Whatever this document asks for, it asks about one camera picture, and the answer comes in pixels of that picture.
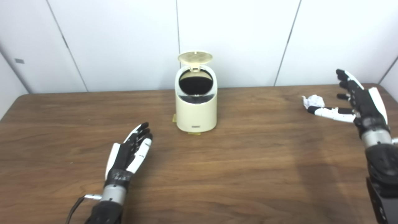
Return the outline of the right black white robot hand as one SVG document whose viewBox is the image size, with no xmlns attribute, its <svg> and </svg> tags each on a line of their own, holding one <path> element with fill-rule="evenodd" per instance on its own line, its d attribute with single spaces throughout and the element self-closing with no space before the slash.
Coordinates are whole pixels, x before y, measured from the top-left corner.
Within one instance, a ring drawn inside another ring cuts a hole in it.
<svg viewBox="0 0 398 224">
<path fill-rule="evenodd" d="M 347 91 L 346 94 L 336 96 L 349 102 L 351 108 L 308 106 L 307 112 L 327 119 L 353 123 L 360 137 L 368 131 L 385 130 L 390 133 L 386 108 L 378 89 L 365 89 L 357 78 L 346 70 L 337 69 L 336 74 L 340 81 L 339 86 Z"/>
</svg>

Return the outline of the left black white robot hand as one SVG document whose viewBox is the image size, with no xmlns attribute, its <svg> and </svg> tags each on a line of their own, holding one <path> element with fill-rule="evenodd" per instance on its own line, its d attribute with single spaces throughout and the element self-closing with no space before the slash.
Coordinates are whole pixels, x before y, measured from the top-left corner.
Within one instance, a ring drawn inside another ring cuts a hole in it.
<svg viewBox="0 0 398 224">
<path fill-rule="evenodd" d="M 128 189 L 133 175 L 149 152 L 152 140 L 149 123 L 145 122 L 132 130 L 123 143 L 114 143 L 105 170 L 104 187 L 115 185 Z"/>
</svg>

